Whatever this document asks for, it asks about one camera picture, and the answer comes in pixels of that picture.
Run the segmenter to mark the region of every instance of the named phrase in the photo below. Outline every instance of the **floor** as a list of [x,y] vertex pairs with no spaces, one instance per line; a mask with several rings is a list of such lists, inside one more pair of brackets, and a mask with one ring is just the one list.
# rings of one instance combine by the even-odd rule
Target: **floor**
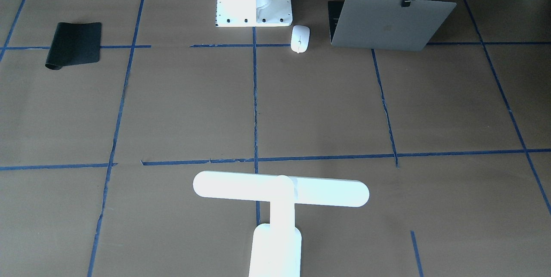
[[[297,205],[303,277],[551,275],[550,0],[457,6],[418,53],[216,28],[215,0],[0,0],[0,274],[244,277],[267,203],[203,170],[363,181]],[[98,63],[44,67],[57,22]]]

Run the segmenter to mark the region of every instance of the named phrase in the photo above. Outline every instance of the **computer mouse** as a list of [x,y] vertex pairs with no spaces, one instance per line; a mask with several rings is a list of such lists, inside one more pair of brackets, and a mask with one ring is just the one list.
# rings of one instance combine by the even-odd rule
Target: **computer mouse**
[[293,33],[291,34],[291,50],[296,53],[303,53],[308,49],[309,40],[310,28],[301,25],[293,27]]

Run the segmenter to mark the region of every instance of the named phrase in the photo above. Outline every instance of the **black mouse pad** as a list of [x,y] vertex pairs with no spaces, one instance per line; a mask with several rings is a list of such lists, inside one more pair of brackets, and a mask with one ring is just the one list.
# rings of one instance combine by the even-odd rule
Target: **black mouse pad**
[[100,60],[102,24],[57,23],[46,59],[46,67],[59,70],[67,65],[96,63]]

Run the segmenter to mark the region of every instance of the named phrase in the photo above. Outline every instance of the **white t-shaped object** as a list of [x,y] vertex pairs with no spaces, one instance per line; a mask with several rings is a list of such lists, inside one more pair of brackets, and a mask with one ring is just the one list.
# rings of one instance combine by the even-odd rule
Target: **white t-shaped object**
[[270,202],[270,223],[254,230],[249,277],[299,277],[295,204],[360,207],[369,199],[360,181],[223,171],[201,171],[193,189],[205,198]]

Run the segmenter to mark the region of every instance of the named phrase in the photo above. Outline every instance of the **silver laptop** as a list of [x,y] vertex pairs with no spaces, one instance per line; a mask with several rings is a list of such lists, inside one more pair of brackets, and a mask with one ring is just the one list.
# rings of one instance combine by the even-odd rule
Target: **silver laptop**
[[331,44],[420,51],[455,6],[432,0],[413,0],[407,7],[402,7],[402,0],[329,2]]

